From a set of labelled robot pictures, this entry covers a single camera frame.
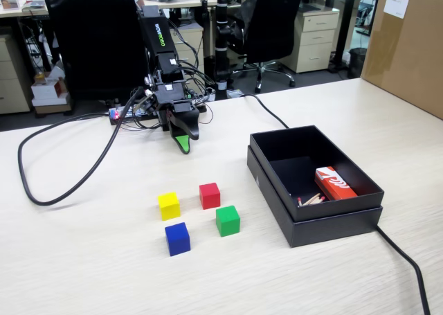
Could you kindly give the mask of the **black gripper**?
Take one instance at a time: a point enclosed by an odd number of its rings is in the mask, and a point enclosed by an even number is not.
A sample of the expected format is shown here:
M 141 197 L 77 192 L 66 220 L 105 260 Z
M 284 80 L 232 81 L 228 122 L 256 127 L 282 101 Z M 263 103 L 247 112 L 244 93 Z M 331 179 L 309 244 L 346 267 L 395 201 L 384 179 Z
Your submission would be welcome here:
M 186 98 L 183 84 L 157 86 L 154 93 L 155 112 L 163 131 L 170 135 L 183 154 L 190 153 L 190 139 L 199 139 L 199 110 L 191 98 Z

